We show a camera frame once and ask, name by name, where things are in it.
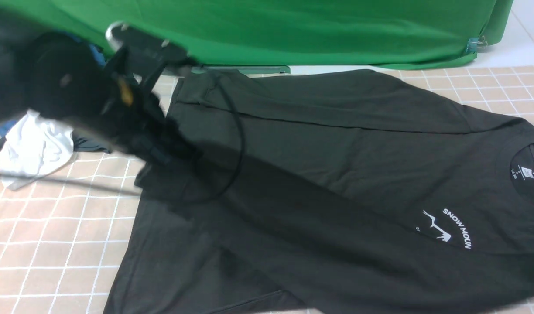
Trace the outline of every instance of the printed logo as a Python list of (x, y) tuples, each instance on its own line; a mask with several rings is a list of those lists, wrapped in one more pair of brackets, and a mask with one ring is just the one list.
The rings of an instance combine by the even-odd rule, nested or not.
[(443, 242), (449, 241), (451, 239), (451, 235), (437, 226), (436, 217), (432, 216), (431, 214), (427, 213), (426, 211), (423, 211), (423, 212), (424, 212), (424, 215), (430, 217), (430, 221), (432, 222), (430, 224), (430, 228), (435, 228), (435, 229), (437, 229), (438, 231), (440, 231), (442, 233), (442, 235), (437, 237), (437, 239), (441, 239)]
[(531, 169), (525, 168), (525, 167), (520, 167), (520, 168), (521, 168), (521, 172), (523, 173), (525, 177), (530, 177), (531, 179), (534, 179), (533, 171)]
[(442, 211), (447, 217), (450, 217), (452, 221), (459, 227), (459, 230), (461, 230), (461, 234), (463, 236), (463, 240), (465, 241), (465, 249), (471, 249), (471, 235), (467, 232), (467, 228), (463, 223), (461, 222), (461, 219), (459, 219), (457, 216), (454, 215), (449, 209), (443, 209)]

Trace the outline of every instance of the tiled floor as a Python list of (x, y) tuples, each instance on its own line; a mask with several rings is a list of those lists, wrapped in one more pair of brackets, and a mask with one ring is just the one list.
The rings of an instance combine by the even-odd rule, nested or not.
[[(534, 66), (387, 74), (534, 124)], [(165, 107), (174, 83), (162, 78), (157, 85)], [(142, 165), (120, 154), (82, 153), (54, 176), (133, 190)], [(100, 314), (138, 201), (71, 184), (37, 182), (13, 192), (0, 183), (0, 314)], [(501, 313), (534, 314), (534, 300)]]

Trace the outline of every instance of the green cloth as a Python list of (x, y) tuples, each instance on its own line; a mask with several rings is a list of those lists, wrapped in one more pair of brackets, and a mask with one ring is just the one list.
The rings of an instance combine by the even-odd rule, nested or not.
[(123, 20), (215, 65), (443, 68), (500, 41), (513, 0), (0, 0), (107, 47)]

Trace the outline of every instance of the black cable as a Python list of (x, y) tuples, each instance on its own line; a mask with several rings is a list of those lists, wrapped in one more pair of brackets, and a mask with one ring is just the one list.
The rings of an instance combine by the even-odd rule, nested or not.
[(215, 75), (215, 70), (205, 68), (204, 66), (201, 66), (201, 69), (204, 69), (207, 74), (211, 77), (213, 80), (213, 83), (219, 88), (219, 91), (221, 92), (221, 96), (223, 100), (226, 102), (226, 105), (229, 107), (230, 113), (233, 117), (234, 124), (236, 125), (238, 135), (240, 137), (240, 152), (238, 154), (238, 161), (236, 164), (236, 168), (234, 169), (232, 175), (230, 176), (230, 179), (228, 183), (220, 189), (216, 194), (212, 195), (211, 197), (204, 198), (204, 199), (196, 199), (193, 201), (185, 201), (183, 199), (180, 200), (181, 203), (185, 205), (195, 205), (195, 204), (201, 204), (201, 203), (207, 203), (209, 201), (214, 201), (216, 199), (219, 199), (222, 197), (226, 191), (230, 189), (230, 187), (233, 186), (235, 181), (238, 179), (238, 176), (242, 172), (243, 167), (243, 159), (247, 152), (247, 140), (246, 140), (246, 133), (243, 129), (242, 120), (240, 118), (240, 114), (238, 113), (238, 110), (236, 109), (236, 105), (234, 104), (234, 100), (232, 97), (226, 92), (226, 90), (221, 85), (220, 79), (217, 75)]
[[(232, 175), (231, 175), (231, 177), (229, 179), (229, 182), (222, 189), (220, 189), (217, 193), (215, 193), (211, 197), (207, 197), (207, 198), (203, 198), (203, 199), (196, 199), (196, 200), (193, 200), (193, 201), (185, 201), (183, 198), (176, 200), (176, 199), (172, 199), (172, 198), (168, 198), (168, 197), (159, 198), (159, 197), (156, 197), (156, 196), (150, 197), (150, 199), (155, 199), (157, 201), (178, 201), (178, 202), (180, 202), (182, 204), (185, 204), (185, 205), (195, 205), (195, 204), (200, 204), (200, 203), (207, 203), (209, 201), (214, 201), (214, 200), (219, 199), (220, 197), (222, 197), (223, 194), (225, 194), (226, 191), (228, 191), (230, 189), (230, 187), (233, 186), (233, 184), (235, 183), (235, 181), (237, 180), (238, 176), (240, 175), (240, 173), (242, 171), (243, 159), (244, 159), (244, 157), (246, 155), (246, 151), (247, 151), (247, 141), (246, 141), (246, 134), (245, 134), (245, 131), (243, 129), (243, 124), (242, 124), (242, 121), (241, 121), (241, 118), (240, 118), (240, 114), (238, 113), (238, 111), (236, 109), (236, 105), (234, 104), (233, 99), (230, 97), (230, 95), (226, 92), (226, 90), (221, 85), (219, 77), (217, 77), (217, 75), (215, 75), (215, 71), (211, 70), (211, 69), (207, 69), (207, 73), (209, 73), (209, 75), (211, 76), (211, 79), (213, 80), (215, 85), (217, 85), (217, 87), (219, 88), (219, 91), (221, 92), (221, 96), (223, 97), (224, 101), (226, 102), (227, 106), (230, 109), (230, 112), (231, 112), (231, 114), (233, 116), (234, 123), (236, 124), (237, 131), (239, 133), (239, 137), (240, 137), (240, 152), (239, 152), (239, 155), (238, 155), (238, 161), (237, 161), (236, 168), (234, 169), (234, 171), (233, 171), (233, 173), (232, 173)], [(77, 185), (77, 186), (80, 186), (80, 187), (86, 187), (86, 188), (100, 190), (100, 191), (109, 191), (111, 193), (119, 193), (120, 195), (129, 195), (129, 196), (138, 196), (138, 197), (141, 196), (141, 193), (137, 193), (137, 192), (134, 192), (134, 191), (122, 191), (121, 189), (107, 187), (105, 185), (99, 185), (99, 184), (94, 184), (94, 183), (89, 183), (89, 182), (78, 181), (78, 180), (75, 180), (75, 179), (68, 179), (66, 177), (36, 177), (36, 176), (33, 177), (33, 176), (28, 176), (28, 175), (16, 174), (16, 173), (1, 173), (0, 172), (0, 178), (2, 178), (2, 177), (22, 179), (22, 180), (28, 180), (28, 181), (43, 181), (43, 182), (55, 183), (55, 184), (57, 184), (57, 183), (60, 183), (60, 184), (66, 183), (66, 184), (69, 184), (69, 185)]]

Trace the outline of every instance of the white cloth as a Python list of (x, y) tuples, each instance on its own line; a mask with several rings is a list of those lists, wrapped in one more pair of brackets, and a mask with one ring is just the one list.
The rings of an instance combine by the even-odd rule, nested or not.
[[(0, 152), (0, 172), (45, 177), (65, 165), (73, 156), (73, 129), (28, 111), (7, 133)], [(3, 185), (19, 189), (35, 179), (2, 177)]]

